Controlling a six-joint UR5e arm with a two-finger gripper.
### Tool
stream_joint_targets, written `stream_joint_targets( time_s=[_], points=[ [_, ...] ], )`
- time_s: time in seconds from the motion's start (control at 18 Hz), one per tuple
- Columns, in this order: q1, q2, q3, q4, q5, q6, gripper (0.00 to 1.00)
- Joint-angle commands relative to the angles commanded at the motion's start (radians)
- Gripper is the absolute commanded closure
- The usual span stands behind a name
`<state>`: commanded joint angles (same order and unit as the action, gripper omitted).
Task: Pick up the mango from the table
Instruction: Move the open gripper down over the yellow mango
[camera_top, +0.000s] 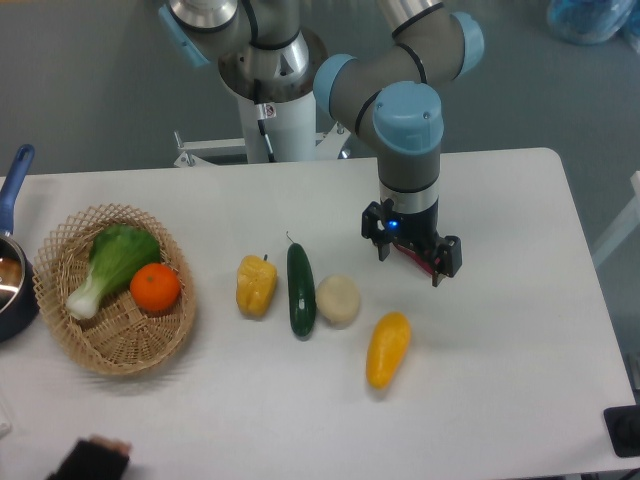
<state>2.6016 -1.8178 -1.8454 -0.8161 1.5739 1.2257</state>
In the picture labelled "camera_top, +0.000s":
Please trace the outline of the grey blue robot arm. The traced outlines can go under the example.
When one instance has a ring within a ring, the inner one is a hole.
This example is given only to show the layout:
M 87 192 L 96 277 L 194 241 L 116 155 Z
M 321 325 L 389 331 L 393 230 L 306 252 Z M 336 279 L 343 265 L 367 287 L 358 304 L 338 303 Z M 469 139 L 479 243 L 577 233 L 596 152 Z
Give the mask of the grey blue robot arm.
M 478 64 L 484 37 L 470 15 L 440 1 L 379 8 L 393 44 L 371 61 L 329 55 L 296 1 L 166 1 L 159 15 L 192 62 L 218 68 L 238 103 L 249 162 L 316 158 L 318 111 L 371 148 L 380 198 L 363 212 L 363 237 L 380 258 L 398 249 L 439 283 L 456 275 L 462 250 L 437 230 L 437 87 Z

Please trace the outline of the hand in black glove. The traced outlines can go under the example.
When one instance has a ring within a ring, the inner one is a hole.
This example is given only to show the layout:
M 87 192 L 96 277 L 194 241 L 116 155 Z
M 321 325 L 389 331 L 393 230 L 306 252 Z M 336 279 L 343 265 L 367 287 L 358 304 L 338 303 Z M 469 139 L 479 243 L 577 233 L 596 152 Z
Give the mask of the hand in black glove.
M 79 439 L 49 480 L 120 480 L 129 465 L 132 445 L 118 439 L 92 435 Z

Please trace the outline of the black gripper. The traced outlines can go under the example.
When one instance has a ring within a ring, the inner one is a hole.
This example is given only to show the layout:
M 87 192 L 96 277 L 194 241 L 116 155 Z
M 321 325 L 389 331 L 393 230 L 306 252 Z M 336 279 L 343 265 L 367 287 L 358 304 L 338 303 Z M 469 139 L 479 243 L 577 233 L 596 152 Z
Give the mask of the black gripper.
M 435 205 L 412 214 L 399 213 L 394 206 L 386 199 L 371 202 L 362 212 L 361 236 L 377 248 L 378 259 L 384 261 L 394 246 L 431 275 L 433 287 L 453 278 L 462 266 L 461 240 L 438 236 Z

